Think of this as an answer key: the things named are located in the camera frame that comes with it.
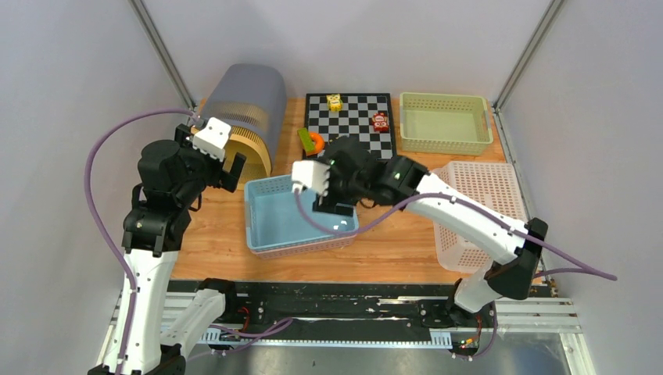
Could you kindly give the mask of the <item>light blue plastic basket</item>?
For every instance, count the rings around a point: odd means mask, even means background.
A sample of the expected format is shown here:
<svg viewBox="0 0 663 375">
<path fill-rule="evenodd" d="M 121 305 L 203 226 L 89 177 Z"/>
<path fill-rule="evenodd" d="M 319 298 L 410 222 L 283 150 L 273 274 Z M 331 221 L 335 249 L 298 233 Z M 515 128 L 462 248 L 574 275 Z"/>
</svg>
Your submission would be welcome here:
<svg viewBox="0 0 663 375">
<path fill-rule="evenodd" d="M 300 214 L 290 175 L 252 180 L 244 187 L 245 236 L 251 250 L 270 250 L 336 238 Z"/>
</svg>

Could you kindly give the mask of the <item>large white plastic basket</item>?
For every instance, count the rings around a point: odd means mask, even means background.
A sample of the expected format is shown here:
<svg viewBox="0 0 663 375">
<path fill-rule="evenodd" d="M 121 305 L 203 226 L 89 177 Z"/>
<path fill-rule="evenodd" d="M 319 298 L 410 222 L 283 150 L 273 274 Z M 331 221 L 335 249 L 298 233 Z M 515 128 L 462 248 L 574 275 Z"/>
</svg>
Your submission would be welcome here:
<svg viewBox="0 0 663 375">
<path fill-rule="evenodd" d="M 451 195 L 472 202 L 482 210 L 460 205 L 459 208 L 482 225 L 482 233 L 496 247 L 485 251 L 460 233 L 435 223 L 436 256 L 439 265 L 451 271 L 474 273 L 490 261 L 509 263 L 525 239 L 509 232 L 511 228 L 526 232 L 527 218 L 514 167 L 503 162 L 452 161 L 432 171 L 450 186 Z"/>
</svg>

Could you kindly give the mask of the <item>pink plastic basket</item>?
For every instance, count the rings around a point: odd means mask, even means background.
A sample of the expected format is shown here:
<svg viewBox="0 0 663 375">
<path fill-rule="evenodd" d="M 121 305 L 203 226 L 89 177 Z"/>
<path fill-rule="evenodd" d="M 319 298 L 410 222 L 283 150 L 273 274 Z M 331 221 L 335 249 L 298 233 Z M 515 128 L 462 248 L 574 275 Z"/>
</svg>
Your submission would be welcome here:
<svg viewBox="0 0 663 375">
<path fill-rule="evenodd" d="M 314 241 L 301 245 L 292 245 L 270 250 L 253 250 L 250 252 L 260 259 L 276 259 L 291 255 L 299 255 L 310 252 L 320 252 L 336 248 L 350 246 L 355 241 L 356 235 L 346 237 L 334 237 L 323 241 Z"/>
</svg>

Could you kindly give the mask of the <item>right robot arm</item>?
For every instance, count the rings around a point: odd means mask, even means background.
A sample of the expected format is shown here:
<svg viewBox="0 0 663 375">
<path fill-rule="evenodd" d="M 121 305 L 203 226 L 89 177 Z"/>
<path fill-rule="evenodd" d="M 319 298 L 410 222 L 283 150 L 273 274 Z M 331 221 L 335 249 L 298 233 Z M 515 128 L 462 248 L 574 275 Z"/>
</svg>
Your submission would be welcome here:
<svg viewBox="0 0 663 375">
<path fill-rule="evenodd" d="M 406 156 L 380 160 L 353 137 L 332 141 L 317 159 L 295 162 L 292 189 L 314 191 L 313 209 L 346 215 L 363 199 L 431 220 L 477 245 L 489 261 L 457 282 L 446 305 L 451 323 L 466 326 L 500 298 L 525 300 L 536 277 L 546 222 L 500 214 L 461 194 Z"/>
</svg>

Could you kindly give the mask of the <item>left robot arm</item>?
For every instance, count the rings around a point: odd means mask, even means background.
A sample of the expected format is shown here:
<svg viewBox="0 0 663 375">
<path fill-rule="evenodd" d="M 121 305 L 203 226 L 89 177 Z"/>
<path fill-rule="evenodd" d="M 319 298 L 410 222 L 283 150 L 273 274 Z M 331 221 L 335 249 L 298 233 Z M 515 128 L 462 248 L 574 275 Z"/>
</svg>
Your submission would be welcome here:
<svg viewBox="0 0 663 375">
<path fill-rule="evenodd" d="M 182 374 L 187 359 L 216 320 L 233 321 L 239 313 L 235 283 L 207 278 L 184 312 L 162 328 L 168 284 L 191 214 L 206 188 L 234 191 L 245 157 L 223 168 L 229 124 L 212 118 L 200 129 L 179 126 L 173 140 L 142 149 L 141 181 L 132 191 L 131 211 L 123 222 L 120 259 L 127 264 L 116 332 L 94 374 Z"/>
</svg>

